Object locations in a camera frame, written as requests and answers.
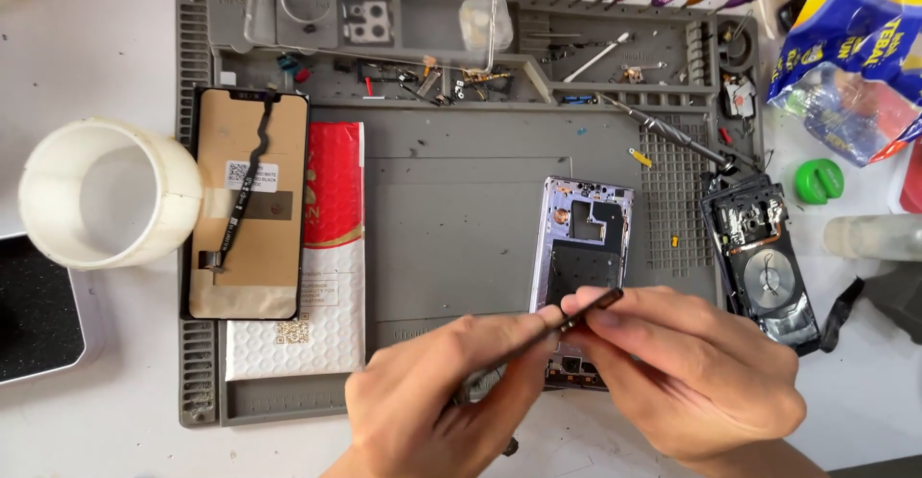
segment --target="plastic bag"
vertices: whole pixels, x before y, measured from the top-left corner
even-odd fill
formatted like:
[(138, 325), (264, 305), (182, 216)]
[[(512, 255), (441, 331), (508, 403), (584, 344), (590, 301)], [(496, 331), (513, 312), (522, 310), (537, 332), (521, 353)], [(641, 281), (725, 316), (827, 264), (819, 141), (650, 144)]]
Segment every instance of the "plastic bag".
[(859, 167), (922, 134), (922, 0), (808, 0), (769, 103)]

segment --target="gray repair mat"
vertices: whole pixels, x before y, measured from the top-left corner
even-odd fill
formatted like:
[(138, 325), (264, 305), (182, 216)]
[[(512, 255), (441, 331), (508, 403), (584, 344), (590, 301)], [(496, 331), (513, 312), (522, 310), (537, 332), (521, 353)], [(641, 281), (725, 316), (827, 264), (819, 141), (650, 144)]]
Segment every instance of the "gray repair mat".
[[(704, 136), (699, 113), (670, 118)], [(365, 123), (369, 354), (466, 314), (527, 311), (549, 175), (638, 190), (627, 285), (716, 298), (697, 209), (706, 165), (622, 115), (315, 108), (312, 120)], [(664, 162), (649, 170), (629, 148)]]

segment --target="black flex cable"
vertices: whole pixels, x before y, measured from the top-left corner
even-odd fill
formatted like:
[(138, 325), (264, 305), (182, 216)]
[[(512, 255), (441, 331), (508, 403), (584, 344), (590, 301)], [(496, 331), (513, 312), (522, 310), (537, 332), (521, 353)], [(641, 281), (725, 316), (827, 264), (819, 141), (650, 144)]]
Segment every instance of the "black flex cable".
[(253, 194), (253, 182), (256, 179), (256, 173), (259, 172), (259, 158), (269, 149), (269, 136), (266, 129), (269, 127), (269, 119), (272, 117), (272, 106), (276, 102), (276, 89), (270, 86), (266, 91), (266, 100), (263, 102), (263, 118), (259, 122), (259, 129), (256, 135), (259, 136), (259, 146), (250, 152), (250, 166), (243, 178), (243, 185), (240, 188), (240, 195), (237, 196), (237, 204), (234, 205), (230, 213), (228, 226), (224, 230), (224, 240), (221, 242), (221, 248), (215, 253), (214, 264), (210, 267), (213, 272), (224, 272), (224, 261), (233, 247), (233, 240), (237, 237), (237, 229), (243, 220), (243, 214), (246, 213), (246, 207), (250, 203), (250, 195)]

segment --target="hand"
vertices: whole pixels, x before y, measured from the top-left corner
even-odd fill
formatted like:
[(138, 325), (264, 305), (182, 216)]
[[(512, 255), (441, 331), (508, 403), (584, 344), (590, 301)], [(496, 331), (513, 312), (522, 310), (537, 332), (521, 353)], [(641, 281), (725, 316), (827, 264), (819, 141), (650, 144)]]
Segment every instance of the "hand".
[[(572, 314), (605, 291), (582, 287), (562, 308)], [(731, 449), (786, 437), (806, 416), (794, 389), (797, 354), (750, 319), (656, 287), (625, 289), (586, 323), (564, 340), (588, 355), (615, 406), (647, 440), (693, 469)]]
[(477, 476), (506, 449), (544, 388), (556, 337), (510, 363), (482, 401), (445, 404), (468, 375), (561, 319), (558, 307), (515, 317), (465, 317), (376, 352), (346, 382), (352, 446), (325, 476)]

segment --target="white sticker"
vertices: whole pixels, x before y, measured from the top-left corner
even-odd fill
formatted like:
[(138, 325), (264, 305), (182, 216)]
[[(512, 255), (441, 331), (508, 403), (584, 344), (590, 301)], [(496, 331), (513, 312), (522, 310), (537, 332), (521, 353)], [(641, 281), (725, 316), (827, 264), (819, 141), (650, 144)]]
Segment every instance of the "white sticker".
[(338, 306), (340, 283), (336, 280), (301, 282), (301, 305), (307, 307)]
[[(224, 169), (224, 188), (239, 190), (243, 187), (243, 178), (250, 168), (248, 161), (229, 160)], [(253, 181), (254, 192), (273, 194), (279, 189), (279, 166), (276, 164), (260, 163)]]

